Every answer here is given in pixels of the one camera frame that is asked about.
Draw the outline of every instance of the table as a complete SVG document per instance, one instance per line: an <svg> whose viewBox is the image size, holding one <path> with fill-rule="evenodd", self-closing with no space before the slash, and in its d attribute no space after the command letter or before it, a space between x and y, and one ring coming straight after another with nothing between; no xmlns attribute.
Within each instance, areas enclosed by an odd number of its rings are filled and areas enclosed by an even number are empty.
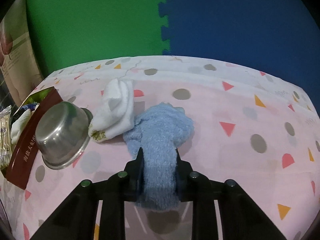
<svg viewBox="0 0 320 240"><path fill-rule="evenodd" d="M320 208L320 119L303 89L232 63L145 56L55 71L34 92L55 86L63 100L94 114L105 85L116 77L134 80L135 114L161 102L184 108L195 132L179 152L194 170L211 180L236 180L287 239L306 232ZM102 144L91 140L59 171L46 167L38 153L25 191L1 177L14 236L29 239L83 179L108 179L130 160L117 136ZM160 214L125 204L128 240L189 239L191 222L190 203Z"/></svg>

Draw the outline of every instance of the metal bowl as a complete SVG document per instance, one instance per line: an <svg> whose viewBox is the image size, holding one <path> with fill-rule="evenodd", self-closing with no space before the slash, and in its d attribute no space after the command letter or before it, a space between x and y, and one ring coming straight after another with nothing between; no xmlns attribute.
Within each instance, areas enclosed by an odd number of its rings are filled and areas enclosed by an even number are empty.
<svg viewBox="0 0 320 240"><path fill-rule="evenodd" d="M51 107L36 128L36 143L50 169L60 170L73 163L87 146L92 114L69 102Z"/></svg>

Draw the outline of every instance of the silver screw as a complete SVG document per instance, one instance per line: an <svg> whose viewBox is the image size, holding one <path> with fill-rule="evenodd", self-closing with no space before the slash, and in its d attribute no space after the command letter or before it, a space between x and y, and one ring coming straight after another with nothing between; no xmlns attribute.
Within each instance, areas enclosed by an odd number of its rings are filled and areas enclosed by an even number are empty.
<svg viewBox="0 0 320 240"><path fill-rule="evenodd" d="M190 172L189 176L193 179L198 178L199 177L199 173L196 171L192 171Z"/></svg>
<svg viewBox="0 0 320 240"><path fill-rule="evenodd" d="M91 181L88 179L84 179L83 181L81 181L82 187L88 187L90 184L91 184Z"/></svg>
<svg viewBox="0 0 320 240"><path fill-rule="evenodd" d="M236 185L236 182L233 179L227 179L226 183L228 186L233 187Z"/></svg>
<svg viewBox="0 0 320 240"><path fill-rule="evenodd" d="M126 171L119 171L118 172L118 177L119 178L125 178L128 175Z"/></svg>

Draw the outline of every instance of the white cloth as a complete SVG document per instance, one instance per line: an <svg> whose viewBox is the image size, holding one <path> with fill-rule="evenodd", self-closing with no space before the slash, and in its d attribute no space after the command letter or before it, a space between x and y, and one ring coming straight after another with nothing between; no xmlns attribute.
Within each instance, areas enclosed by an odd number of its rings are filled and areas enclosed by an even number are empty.
<svg viewBox="0 0 320 240"><path fill-rule="evenodd" d="M105 87L88 134L97 142L112 139L134 126L133 85L131 80L111 80Z"/></svg>
<svg viewBox="0 0 320 240"><path fill-rule="evenodd" d="M31 118L31 110L27 109L13 124L11 127L11 143L16 145L19 137L26 127L27 123Z"/></svg>

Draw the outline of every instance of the blue towel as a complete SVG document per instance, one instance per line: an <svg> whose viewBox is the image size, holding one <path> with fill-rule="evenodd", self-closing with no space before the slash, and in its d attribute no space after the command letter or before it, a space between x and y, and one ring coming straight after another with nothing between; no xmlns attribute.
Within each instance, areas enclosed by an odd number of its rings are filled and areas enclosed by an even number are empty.
<svg viewBox="0 0 320 240"><path fill-rule="evenodd" d="M150 107L134 119L134 128L123 134L135 159L140 147L144 156L144 192L138 204L164 211L177 207L176 148L192 134L193 121L170 104Z"/></svg>

